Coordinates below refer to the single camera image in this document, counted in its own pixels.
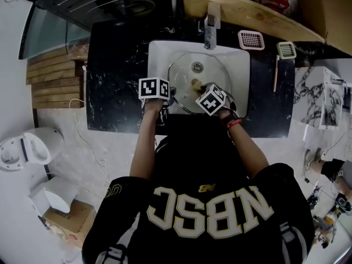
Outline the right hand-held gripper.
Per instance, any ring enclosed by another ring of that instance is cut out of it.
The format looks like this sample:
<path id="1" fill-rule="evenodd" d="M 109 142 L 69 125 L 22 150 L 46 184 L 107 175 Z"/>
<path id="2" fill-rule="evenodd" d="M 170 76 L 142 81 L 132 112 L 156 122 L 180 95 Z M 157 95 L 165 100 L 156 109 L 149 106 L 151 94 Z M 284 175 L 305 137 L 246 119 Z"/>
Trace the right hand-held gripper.
<path id="1" fill-rule="evenodd" d="M 200 87 L 199 93 L 202 95 L 195 102 L 209 116 L 216 114 L 220 109 L 228 110 L 238 116 L 233 96 L 217 84 L 204 84 Z"/>

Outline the glass pot lid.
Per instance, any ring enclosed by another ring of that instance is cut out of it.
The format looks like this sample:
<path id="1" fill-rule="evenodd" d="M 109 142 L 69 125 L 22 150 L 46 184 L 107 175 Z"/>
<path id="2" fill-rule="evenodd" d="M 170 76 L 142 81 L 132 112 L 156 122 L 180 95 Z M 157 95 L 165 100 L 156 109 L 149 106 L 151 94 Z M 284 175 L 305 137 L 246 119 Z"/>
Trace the glass pot lid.
<path id="1" fill-rule="evenodd" d="M 191 69 L 193 62 L 203 64 L 201 73 Z M 226 92 L 232 91 L 229 71 L 219 58 L 205 53 L 183 53 L 168 69 L 170 86 L 177 88 L 176 101 L 188 111 L 201 114 L 204 111 L 196 104 L 199 95 L 193 90 L 193 83 L 202 86 L 215 83 Z"/>

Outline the person's left forearm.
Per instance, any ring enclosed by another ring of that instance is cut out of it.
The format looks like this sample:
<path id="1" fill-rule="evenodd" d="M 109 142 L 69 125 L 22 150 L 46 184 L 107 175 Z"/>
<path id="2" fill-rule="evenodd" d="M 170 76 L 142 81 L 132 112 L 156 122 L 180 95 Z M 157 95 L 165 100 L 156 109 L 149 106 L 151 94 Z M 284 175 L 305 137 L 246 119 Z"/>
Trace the person's left forearm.
<path id="1" fill-rule="evenodd" d="M 156 121 L 163 106 L 162 99 L 148 99 L 140 125 L 130 176 L 150 179 L 155 168 Z"/>

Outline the person's right forearm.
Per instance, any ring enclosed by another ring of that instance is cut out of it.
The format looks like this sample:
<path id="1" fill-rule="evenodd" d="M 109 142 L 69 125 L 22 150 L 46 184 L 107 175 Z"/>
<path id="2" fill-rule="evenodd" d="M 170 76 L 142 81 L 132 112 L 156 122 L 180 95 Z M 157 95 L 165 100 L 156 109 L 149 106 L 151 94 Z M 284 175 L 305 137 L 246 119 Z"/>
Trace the person's right forearm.
<path id="1" fill-rule="evenodd" d="M 217 115 L 222 119 L 229 113 L 231 112 L 228 110 L 220 109 L 217 112 Z M 241 124 L 237 124 L 230 128 L 228 133 L 237 148 L 238 154 L 250 178 L 255 177 L 260 171 L 269 166 L 266 156 L 244 130 Z"/>

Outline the white sink basin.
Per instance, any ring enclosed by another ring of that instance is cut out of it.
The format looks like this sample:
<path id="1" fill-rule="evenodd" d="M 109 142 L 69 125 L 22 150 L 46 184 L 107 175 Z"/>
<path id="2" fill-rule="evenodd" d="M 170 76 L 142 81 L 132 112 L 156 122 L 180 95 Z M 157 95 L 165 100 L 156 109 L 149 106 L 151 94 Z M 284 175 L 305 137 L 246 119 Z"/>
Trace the white sink basin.
<path id="1" fill-rule="evenodd" d="M 148 47 L 148 72 L 151 78 L 168 80 L 169 67 L 185 52 L 205 53 L 219 58 L 229 71 L 232 83 L 230 93 L 237 107 L 237 114 L 246 117 L 250 86 L 250 55 L 241 49 L 217 46 L 207 50 L 202 43 L 185 41 L 152 41 Z M 169 107 L 170 114 L 189 114 L 177 101 Z"/>

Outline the black wristwatch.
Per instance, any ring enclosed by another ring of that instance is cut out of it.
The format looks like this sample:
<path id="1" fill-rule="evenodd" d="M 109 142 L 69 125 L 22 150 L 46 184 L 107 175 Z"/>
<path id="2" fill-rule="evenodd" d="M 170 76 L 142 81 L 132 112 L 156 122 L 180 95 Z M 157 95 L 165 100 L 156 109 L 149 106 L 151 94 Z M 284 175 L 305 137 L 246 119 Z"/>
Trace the black wristwatch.
<path id="1" fill-rule="evenodd" d="M 226 115 L 225 117 L 223 117 L 221 119 L 222 121 L 222 124 L 227 126 L 230 122 L 234 121 L 234 120 L 237 120 L 238 117 L 235 116 L 233 113 L 229 113 L 228 115 Z"/>

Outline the chrome faucet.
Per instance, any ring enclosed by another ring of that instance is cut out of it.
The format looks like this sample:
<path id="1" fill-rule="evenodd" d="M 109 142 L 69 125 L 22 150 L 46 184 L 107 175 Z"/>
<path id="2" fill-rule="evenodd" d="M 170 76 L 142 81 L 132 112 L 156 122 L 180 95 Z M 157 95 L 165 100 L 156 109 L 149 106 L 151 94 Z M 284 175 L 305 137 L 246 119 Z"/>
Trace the chrome faucet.
<path id="1" fill-rule="evenodd" d="M 204 47 L 213 50 L 217 46 L 217 30 L 221 28 L 221 6 L 208 2 L 207 15 L 204 20 Z"/>

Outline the black marble vanity counter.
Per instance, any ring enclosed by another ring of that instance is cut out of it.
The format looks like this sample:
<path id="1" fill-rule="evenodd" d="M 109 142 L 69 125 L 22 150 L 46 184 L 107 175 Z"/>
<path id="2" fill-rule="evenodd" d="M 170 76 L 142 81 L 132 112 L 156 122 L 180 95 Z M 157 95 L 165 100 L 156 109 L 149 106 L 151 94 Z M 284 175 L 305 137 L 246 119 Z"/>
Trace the black marble vanity counter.
<path id="1" fill-rule="evenodd" d="M 92 27 L 86 76 L 86 113 L 90 130 L 136 134 L 141 120 L 138 81 L 147 75 L 147 51 L 153 40 L 204 40 L 200 19 L 157 23 L 105 21 Z M 243 127 L 253 138 L 283 138 L 289 133 L 295 65 L 278 62 L 273 92 L 276 39 L 250 53 L 249 107 Z"/>

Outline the pink toothbrush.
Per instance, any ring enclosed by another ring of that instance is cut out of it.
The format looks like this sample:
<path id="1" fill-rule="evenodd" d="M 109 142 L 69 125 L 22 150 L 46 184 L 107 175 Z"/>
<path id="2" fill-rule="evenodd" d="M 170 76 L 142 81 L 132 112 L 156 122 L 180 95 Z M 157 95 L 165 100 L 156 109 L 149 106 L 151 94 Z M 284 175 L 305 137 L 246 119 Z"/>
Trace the pink toothbrush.
<path id="1" fill-rule="evenodd" d="M 280 60 L 279 55 L 276 55 L 276 67 L 274 71 L 274 81 L 273 81 L 273 92 L 276 92 L 277 89 L 277 79 L 278 79 L 278 62 Z"/>

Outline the large cardboard box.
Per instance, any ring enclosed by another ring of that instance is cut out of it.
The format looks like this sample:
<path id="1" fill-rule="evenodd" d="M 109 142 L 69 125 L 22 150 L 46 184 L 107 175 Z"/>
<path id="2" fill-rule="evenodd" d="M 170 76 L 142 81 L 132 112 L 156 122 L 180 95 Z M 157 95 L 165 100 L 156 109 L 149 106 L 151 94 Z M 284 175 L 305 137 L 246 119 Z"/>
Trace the large cardboard box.
<path id="1" fill-rule="evenodd" d="M 221 21 L 286 41 L 326 43 L 352 56 L 352 0 L 298 0 L 302 23 L 250 0 L 183 0 L 185 14 L 202 18 L 209 2 L 221 7 Z"/>

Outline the cream soap dish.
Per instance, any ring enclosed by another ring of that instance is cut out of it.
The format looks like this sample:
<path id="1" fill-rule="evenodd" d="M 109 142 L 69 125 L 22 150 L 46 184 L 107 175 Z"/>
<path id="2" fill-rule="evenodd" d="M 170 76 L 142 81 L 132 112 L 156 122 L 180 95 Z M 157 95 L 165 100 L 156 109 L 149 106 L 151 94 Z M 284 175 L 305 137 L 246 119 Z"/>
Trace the cream soap dish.
<path id="1" fill-rule="evenodd" d="M 294 59 L 296 58 L 295 46 L 290 41 L 278 42 L 277 50 L 280 59 Z"/>

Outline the black jersey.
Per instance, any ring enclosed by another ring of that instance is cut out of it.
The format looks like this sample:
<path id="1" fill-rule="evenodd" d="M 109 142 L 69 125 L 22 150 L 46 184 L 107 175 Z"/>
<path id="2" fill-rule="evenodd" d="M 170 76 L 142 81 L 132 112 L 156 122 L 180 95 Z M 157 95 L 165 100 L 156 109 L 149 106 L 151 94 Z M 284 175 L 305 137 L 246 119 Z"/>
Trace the black jersey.
<path id="1" fill-rule="evenodd" d="M 150 179 L 113 180 L 84 264 L 304 264 L 310 208 L 284 163 L 250 178 L 220 120 L 179 123 L 155 145 Z"/>

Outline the wooden pallet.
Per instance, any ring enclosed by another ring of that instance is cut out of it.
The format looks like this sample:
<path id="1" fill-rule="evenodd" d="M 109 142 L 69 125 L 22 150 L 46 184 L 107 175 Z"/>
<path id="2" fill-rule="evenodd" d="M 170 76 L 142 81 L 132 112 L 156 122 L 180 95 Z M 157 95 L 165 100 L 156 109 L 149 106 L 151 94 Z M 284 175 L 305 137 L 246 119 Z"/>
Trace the wooden pallet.
<path id="1" fill-rule="evenodd" d="M 27 61 L 33 109 L 83 108 L 89 44 L 61 47 Z"/>

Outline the white toilet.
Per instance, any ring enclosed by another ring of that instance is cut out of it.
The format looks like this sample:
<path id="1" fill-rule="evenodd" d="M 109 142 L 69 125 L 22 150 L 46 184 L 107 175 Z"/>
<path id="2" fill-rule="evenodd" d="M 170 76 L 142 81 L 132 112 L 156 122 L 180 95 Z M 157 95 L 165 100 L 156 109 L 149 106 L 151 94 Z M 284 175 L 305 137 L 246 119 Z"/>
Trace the white toilet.
<path id="1" fill-rule="evenodd" d="M 64 137 L 56 129 L 27 130 L 0 143 L 0 170 L 20 171 L 27 164 L 49 164 L 63 149 Z"/>

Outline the small cardboard box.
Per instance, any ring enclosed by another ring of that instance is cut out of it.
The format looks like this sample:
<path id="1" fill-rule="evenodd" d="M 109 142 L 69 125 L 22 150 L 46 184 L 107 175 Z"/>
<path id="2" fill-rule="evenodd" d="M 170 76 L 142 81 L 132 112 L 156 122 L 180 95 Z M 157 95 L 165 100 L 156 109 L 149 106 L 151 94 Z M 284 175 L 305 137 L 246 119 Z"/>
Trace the small cardboard box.
<path id="1" fill-rule="evenodd" d="M 70 245 L 82 248 L 96 217 L 93 205 L 73 200 L 69 213 L 49 208 L 43 218 L 45 225 L 57 237 Z"/>

